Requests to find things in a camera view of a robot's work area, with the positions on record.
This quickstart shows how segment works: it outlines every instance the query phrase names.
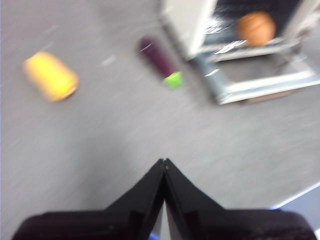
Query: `purple bottle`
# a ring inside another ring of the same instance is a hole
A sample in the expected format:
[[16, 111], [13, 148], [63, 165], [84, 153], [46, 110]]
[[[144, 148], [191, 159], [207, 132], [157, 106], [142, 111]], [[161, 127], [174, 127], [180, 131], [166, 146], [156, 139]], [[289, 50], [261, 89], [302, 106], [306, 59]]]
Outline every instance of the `purple bottle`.
[[152, 38], [148, 36], [141, 38], [140, 52], [146, 55], [162, 74], [164, 84], [168, 85], [171, 89], [175, 89], [182, 84], [181, 72], [175, 70], [175, 67], [165, 56], [164, 51], [160, 49]]

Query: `yellow can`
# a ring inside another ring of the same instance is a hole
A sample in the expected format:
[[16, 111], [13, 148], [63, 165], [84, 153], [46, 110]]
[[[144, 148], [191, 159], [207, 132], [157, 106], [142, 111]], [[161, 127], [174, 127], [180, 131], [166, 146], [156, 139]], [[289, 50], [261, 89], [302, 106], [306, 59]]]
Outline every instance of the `yellow can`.
[[45, 51], [39, 51], [24, 61], [23, 70], [30, 82], [51, 102], [67, 98], [78, 87], [78, 76]]

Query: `floor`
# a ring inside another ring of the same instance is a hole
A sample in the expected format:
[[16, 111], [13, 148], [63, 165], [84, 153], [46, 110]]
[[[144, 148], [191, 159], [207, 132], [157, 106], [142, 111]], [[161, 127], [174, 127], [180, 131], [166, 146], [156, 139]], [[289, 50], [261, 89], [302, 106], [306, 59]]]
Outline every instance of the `floor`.
[[[1, 3], [1, 239], [46, 211], [102, 209], [159, 158], [226, 208], [268, 208], [320, 181], [320, 86], [218, 106], [159, 22], [159, 1]], [[171, 91], [138, 53], [157, 38], [182, 70]], [[320, 65], [320, 29], [304, 51]], [[79, 76], [45, 101], [22, 63], [39, 50]]]

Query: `green bottle cap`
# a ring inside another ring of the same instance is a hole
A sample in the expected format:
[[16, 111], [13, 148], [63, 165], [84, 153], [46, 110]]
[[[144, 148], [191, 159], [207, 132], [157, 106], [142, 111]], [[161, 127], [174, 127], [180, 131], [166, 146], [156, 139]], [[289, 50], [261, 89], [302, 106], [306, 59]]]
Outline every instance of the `green bottle cap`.
[[171, 75], [163, 79], [163, 83], [171, 89], [176, 89], [182, 84], [181, 72], [175, 71]]

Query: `orange ball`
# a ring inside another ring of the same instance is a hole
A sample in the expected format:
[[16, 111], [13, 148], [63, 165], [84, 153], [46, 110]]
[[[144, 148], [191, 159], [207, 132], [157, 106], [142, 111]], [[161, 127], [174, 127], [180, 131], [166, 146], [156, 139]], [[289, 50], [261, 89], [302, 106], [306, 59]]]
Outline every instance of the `orange ball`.
[[261, 47], [275, 37], [276, 24], [264, 11], [253, 11], [237, 21], [237, 32], [249, 47]]

